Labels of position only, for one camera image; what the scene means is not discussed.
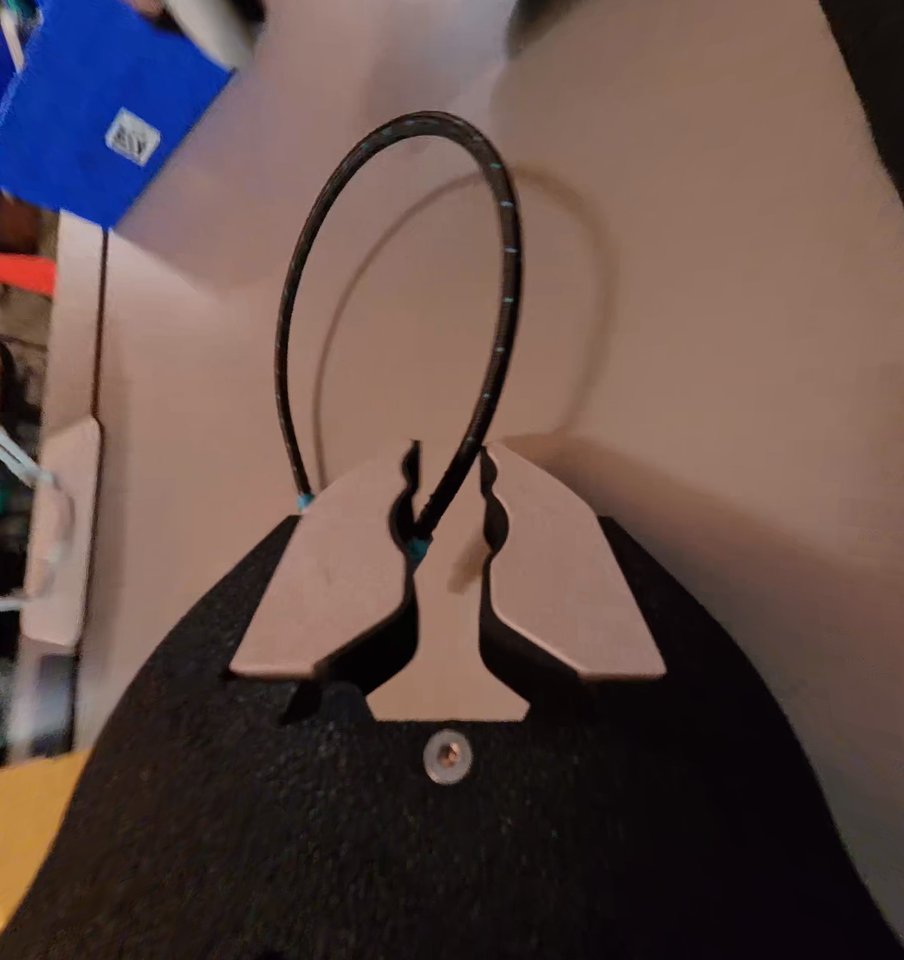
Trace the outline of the grey desk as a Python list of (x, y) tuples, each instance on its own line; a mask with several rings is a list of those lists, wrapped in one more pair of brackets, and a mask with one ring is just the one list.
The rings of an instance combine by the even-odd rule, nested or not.
[(108, 238), (63, 217), (45, 426), (104, 447), (74, 743), (291, 513), (296, 235), (360, 137), (447, 110), (520, 193), (494, 424), (744, 649), (904, 939), (904, 207), (818, 2), (268, 2)]

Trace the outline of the blue storage bin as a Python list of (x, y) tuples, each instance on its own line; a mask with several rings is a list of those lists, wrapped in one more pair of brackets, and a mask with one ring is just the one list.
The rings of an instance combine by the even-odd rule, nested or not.
[(37, 7), (21, 69), (0, 28), (0, 192), (109, 231), (232, 71), (125, 2)]

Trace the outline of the person's black jacket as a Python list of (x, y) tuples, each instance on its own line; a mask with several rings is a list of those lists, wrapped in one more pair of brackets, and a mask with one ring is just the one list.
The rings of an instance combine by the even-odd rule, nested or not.
[(819, 5), (904, 207), (904, 1)]

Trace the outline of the red-orange plastic piece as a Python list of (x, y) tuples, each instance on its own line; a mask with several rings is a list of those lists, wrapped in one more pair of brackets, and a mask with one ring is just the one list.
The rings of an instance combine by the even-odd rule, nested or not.
[(56, 264), (39, 255), (0, 252), (0, 284), (53, 299), (57, 281)]

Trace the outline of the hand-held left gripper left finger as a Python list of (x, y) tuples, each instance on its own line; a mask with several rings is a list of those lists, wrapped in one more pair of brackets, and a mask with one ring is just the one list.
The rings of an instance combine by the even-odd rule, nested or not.
[(392, 443), (294, 518), (232, 674), (368, 694), (410, 663), (417, 606), (406, 540), (419, 478), (420, 443)]

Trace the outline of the yellow storage bin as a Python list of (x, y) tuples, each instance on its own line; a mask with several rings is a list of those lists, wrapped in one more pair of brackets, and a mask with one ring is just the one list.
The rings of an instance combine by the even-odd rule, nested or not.
[(89, 754), (0, 768), (0, 932), (44, 862)]

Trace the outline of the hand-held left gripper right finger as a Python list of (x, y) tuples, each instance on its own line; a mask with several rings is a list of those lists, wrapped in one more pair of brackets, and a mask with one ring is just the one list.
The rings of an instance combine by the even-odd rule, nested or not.
[(656, 681), (667, 667), (591, 507), (513, 449), (482, 450), (482, 598), (503, 625), (586, 682)]

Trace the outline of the grey metal stand base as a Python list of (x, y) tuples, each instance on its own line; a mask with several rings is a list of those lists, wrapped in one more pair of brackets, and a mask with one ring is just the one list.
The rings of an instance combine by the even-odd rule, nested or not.
[(26, 546), (23, 635), (73, 653), (86, 611), (101, 433), (91, 416), (43, 440)]

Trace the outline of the short braided cable green plugs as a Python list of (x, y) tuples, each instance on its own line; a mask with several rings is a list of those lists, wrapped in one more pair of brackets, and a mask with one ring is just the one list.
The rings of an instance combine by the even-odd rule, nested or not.
[(523, 288), (523, 237), (519, 203), (512, 176), (493, 143), (478, 128), (444, 111), (415, 111), (397, 116), (366, 134), (338, 163), (317, 195), (298, 235), (290, 258), (279, 303), (273, 354), (276, 413), (297, 495), (296, 505), (306, 512), (315, 500), (293, 424), (289, 387), (291, 316), (303, 272), (314, 241), (334, 203), (351, 179), (378, 154), (415, 138), (452, 142), (469, 154), (488, 186), (497, 210), (501, 237), (501, 292), (493, 345), (473, 414), (445, 473), (410, 528), (405, 549), (420, 563), (438, 523), (464, 483), (483, 444), (498, 408), (506, 382), (520, 318)]

